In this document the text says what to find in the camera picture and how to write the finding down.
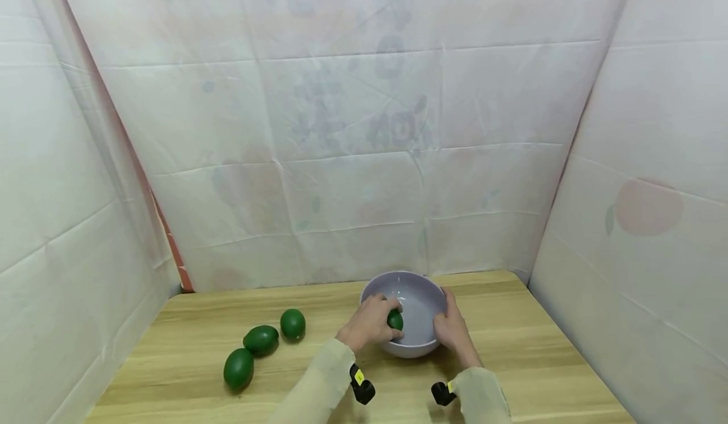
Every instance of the white backdrop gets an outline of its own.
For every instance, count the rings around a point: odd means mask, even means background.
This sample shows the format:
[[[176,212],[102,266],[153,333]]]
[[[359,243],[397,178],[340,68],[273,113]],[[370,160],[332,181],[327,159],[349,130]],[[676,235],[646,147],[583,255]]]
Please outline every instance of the white backdrop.
[[[0,0],[0,421],[68,424],[174,263],[62,0],[35,1]]]
[[[527,279],[622,0],[68,0],[198,291]]]
[[[629,0],[531,290],[639,423],[728,422],[728,0]]]

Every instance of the wooden table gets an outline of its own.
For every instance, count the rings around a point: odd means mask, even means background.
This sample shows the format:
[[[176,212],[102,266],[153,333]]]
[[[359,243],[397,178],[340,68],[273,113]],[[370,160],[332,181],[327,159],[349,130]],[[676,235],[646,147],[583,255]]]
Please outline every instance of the wooden table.
[[[485,366],[497,372],[516,423],[634,423],[556,324],[511,272],[436,277],[452,287]],[[265,423],[306,370],[317,349],[349,319],[363,283],[293,286],[169,300],[121,367],[88,424]],[[222,379],[227,355],[258,324],[278,327],[283,310],[306,315],[306,338],[284,342],[255,362],[253,382],[230,395]],[[440,347],[422,359],[364,350],[358,365],[377,387],[363,406],[349,390],[330,423],[463,423],[459,402],[446,408],[432,383],[457,373]]]

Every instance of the sleeve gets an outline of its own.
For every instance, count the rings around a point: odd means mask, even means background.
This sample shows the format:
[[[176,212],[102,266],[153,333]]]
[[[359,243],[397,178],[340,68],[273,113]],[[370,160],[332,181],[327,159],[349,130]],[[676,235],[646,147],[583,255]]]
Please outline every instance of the sleeve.
[[[466,424],[512,424],[511,409],[493,372],[483,367],[466,368],[452,386]]]
[[[355,361],[354,352],[337,339],[323,344],[269,424],[326,424],[349,387],[349,368]]]

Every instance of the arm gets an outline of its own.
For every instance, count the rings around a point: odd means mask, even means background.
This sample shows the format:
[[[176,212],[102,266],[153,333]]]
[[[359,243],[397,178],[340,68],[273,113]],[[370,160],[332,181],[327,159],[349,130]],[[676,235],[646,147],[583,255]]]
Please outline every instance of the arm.
[[[369,343],[403,336],[387,325],[389,310],[394,308],[401,311],[402,304],[383,294],[365,300],[336,338],[323,344],[269,424],[325,424],[349,387],[349,368],[355,362],[355,353]]]
[[[455,295],[442,289],[447,313],[435,317],[437,339],[454,351],[463,371],[452,381],[466,424],[511,424],[511,410],[496,375],[483,367]]]

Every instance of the green lime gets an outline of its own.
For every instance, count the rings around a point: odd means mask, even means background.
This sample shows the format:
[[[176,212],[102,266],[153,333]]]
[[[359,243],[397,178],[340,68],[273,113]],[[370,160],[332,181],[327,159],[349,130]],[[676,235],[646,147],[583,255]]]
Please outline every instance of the green lime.
[[[306,335],[306,318],[299,309],[288,309],[281,315],[281,332],[289,342],[298,342]]]
[[[278,348],[278,330],[271,325],[257,325],[243,338],[243,346],[255,357],[267,356]]]
[[[399,331],[401,331],[402,328],[405,327],[405,322],[402,319],[402,314],[399,313],[399,310],[389,310],[389,314],[387,315],[387,325],[390,328],[399,329]]]
[[[253,355],[245,348],[235,349],[225,361],[223,379],[233,392],[248,386],[253,379]]]

